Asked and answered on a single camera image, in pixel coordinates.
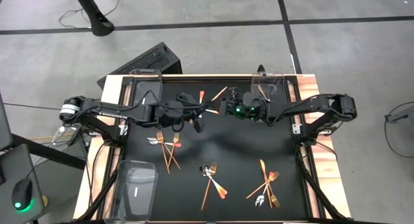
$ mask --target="green light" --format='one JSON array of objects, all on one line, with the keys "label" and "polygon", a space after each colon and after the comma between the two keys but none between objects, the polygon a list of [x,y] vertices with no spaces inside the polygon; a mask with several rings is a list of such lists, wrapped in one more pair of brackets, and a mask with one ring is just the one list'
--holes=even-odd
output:
[{"label": "green light", "polygon": [[30,204],[28,204],[28,206],[24,209],[24,210],[18,210],[18,212],[19,213],[22,213],[22,212],[27,212],[27,211],[29,211],[32,207],[33,207],[33,203],[34,203],[34,199],[31,199],[30,200]]}]

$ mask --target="wooden table edge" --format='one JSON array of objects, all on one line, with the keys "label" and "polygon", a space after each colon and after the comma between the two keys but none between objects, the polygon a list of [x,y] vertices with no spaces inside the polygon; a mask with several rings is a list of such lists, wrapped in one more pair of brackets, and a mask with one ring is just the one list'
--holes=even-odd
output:
[{"label": "wooden table edge", "polygon": [[[281,74],[281,75],[297,76],[298,85],[300,87],[300,95],[302,99],[307,98],[312,95],[319,94],[318,84],[316,83],[316,78],[314,74]],[[127,76],[129,75],[108,75],[106,77],[105,87],[102,92],[101,101],[118,104],[120,100],[120,92],[122,88],[122,80],[124,77],[127,77]],[[162,76],[165,78],[174,78],[174,77],[217,77],[217,76],[222,76],[222,77],[246,76],[248,77],[252,75],[251,74],[164,74]],[[104,121],[106,124],[114,124],[113,118],[109,118],[109,117],[99,117],[99,118],[102,121]],[[311,117],[309,115],[305,115],[305,119],[308,122],[309,119],[315,119],[315,115],[312,115]],[[76,207],[75,207],[75,211],[73,215],[73,218],[75,219],[83,215],[88,208],[89,183],[88,183],[88,178],[87,178],[87,173],[88,173],[87,171],[89,171],[89,175],[91,177],[92,163],[94,161],[98,148],[101,146],[102,142],[103,140],[101,137],[94,137],[91,141],[91,145],[89,148],[89,154],[88,154],[88,163],[87,163],[88,170],[85,169],[83,172],[82,183],[80,186],[80,191],[78,194],[78,199],[76,202]],[[323,143],[333,148],[330,137],[323,138]],[[324,192],[326,192],[327,191],[326,186],[330,186],[329,190],[330,191],[334,190],[335,193],[329,192],[328,194],[326,194],[326,196],[332,202],[332,204],[338,209],[339,212],[341,212],[345,216],[350,216],[349,207],[348,207],[346,196],[345,196],[345,190],[343,189],[342,179],[339,173],[338,163],[336,162],[336,159],[329,158],[329,160],[333,163],[330,165],[330,168],[328,169],[328,170],[332,170],[332,169],[335,170],[336,174],[330,177],[324,177],[322,176],[323,173],[319,173],[320,171],[318,169],[321,168],[320,164],[323,163],[323,161],[320,162],[319,159],[320,158],[326,159],[326,157],[320,157],[320,154],[323,152],[321,152],[320,149],[317,148],[317,146],[313,146],[312,151],[314,152],[315,159],[318,159],[318,160],[315,160],[315,165],[316,165],[321,189]],[[93,181],[94,181],[93,198],[95,198],[98,195],[98,193],[100,192],[102,188],[102,180],[104,178],[108,152],[109,152],[109,148],[104,146],[100,150],[99,156],[96,159],[96,166],[95,166],[94,178],[93,178]],[[118,162],[118,153],[119,153],[119,150],[116,150],[114,162]],[[113,164],[111,171],[113,171],[115,167],[116,167],[116,163]],[[331,183],[330,185],[329,184],[330,179],[335,179],[335,183],[334,184]],[[312,213],[315,216],[319,216],[314,193],[309,186],[308,186],[308,190],[309,190],[309,195],[310,195]],[[111,205],[112,193],[113,193],[113,187],[108,192],[108,196],[105,200],[105,213],[107,212],[108,208]]]}]

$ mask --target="computer mouse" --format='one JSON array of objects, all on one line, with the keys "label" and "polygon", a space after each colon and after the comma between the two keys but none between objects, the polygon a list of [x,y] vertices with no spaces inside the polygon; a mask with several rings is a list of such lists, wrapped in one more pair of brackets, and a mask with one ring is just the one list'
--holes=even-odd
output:
[{"label": "computer mouse", "polygon": [[32,200],[32,181],[29,178],[22,179],[14,185],[12,204],[16,210],[24,210]]}]

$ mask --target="desk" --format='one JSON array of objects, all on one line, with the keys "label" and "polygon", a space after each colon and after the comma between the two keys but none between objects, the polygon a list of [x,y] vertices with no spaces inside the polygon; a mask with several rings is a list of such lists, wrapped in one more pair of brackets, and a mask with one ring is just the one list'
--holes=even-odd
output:
[{"label": "desk", "polygon": [[[251,74],[171,74],[171,75],[164,75],[165,77],[169,76],[251,76]],[[109,102],[118,104],[120,103],[120,93],[122,88],[122,80],[123,75],[110,75],[106,79],[105,87],[103,89],[103,94],[101,100],[103,102]],[[297,81],[298,81],[298,87],[300,92],[300,97],[302,99],[310,97],[312,95],[319,94],[318,85],[316,83],[315,75],[313,74],[301,74],[297,75]],[[293,90],[290,90],[291,93],[291,99],[292,101],[295,101],[295,95]],[[125,95],[124,100],[121,100],[121,103],[127,104],[129,100],[129,96]],[[305,115],[305,120],[307,122],[313,122],[315,119],[320,117],[321,113],[312,113]],[[106,124],[114,124],[114,119],[109,117],[99,117],[100,120],[104,121]],[[331,148],[332,142],[330,137],[318,137],[318,141],[320,143],[323,143]],[[102,145],[103,140],[101,137],[95,137],[90,146],[89,154],[88,154],[88,168],[89,173],[91,174],[91,168],[93,166],[93,161],[96,156],[96,153],[98,151],[98,148]],[[318,174],[318,180],[321,189],[325,193],[325,195],[328,197],[328,199],[331,201],[331,203],[341,212],[344,216],[350,216],[347,200],[345,196],[345,192],[343,190],[342,186],[342,180],[338,168],[338,163],[336,162],[335,156],[324,150],[323,148],[319,146],[313,146],[312,152],[314,155],[314,163],[316,165],[316,171]],[[108,153],[109,153],[109,147],[103,147],[99,155],[96,158],[96,166],[94,170],[94,178],[93,178],[93,198],[95,198],[102,187],[103,184],[103,178],[105,174],[105,167],[108,160]],[[115,151],[114,158],[113,158],[113,167],[111,168],[111,171],[113,171],[116,167],[116,163],[118,162],[118,156],[119,156],[119,149]],[[308,185],[308,191],[310,196],[310,204],[312,207],[312,214],[314,217],[319,217],[318,208],[317,208],[317,202],[315,195],[311,189],[311,187]],[[113,193],[113,188],[109,191],[108,196],[105,200],[105,214],[106,211],[109,210],[109,207],[111,206],[111,197]],[[80,217],[88,207],[89,202],[89,184],[88,184],[88,178],[87,178],[87,170],[83,173],[83,179],[82,184],[80,187],[80,192],[78,195],[78,200],[74,212],[73,218]]]}]

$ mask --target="concrete floor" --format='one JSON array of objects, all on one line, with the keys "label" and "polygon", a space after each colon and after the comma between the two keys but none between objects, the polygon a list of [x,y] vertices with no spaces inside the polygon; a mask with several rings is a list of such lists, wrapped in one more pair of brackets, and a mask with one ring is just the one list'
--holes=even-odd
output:
[{"label": "concrete floor", "polygon": [[[116,0],[95,0],[103,13]],[[289,19],[414,16],[414,0],[285,0]],[[62,28],[58,18],[76,0],[3,0],[0,30]],[[117,26],[198,21],[280,20],[278,0],[120,0],[108,16]],[[63,20],[87,27],[80,13]],[[333,136],[352,216],[361,221],[411,223],[414,161],[393,154],[384,115],[414,100],[414,21],[291,25],[303,73],[316,74],[323,93],[356,99],[358,118]],[[5,102],[60,107],[75,95],[99,98],[97,79],[164,41],[185,73],[293,73],[283,25],[0,36],[0,90]],[[7,106],[14,133],[53,135],[58,112]],[[390,142],[414,155],[408,122],[388,126]],[[74,199],[40,223],[70,220]]]}]

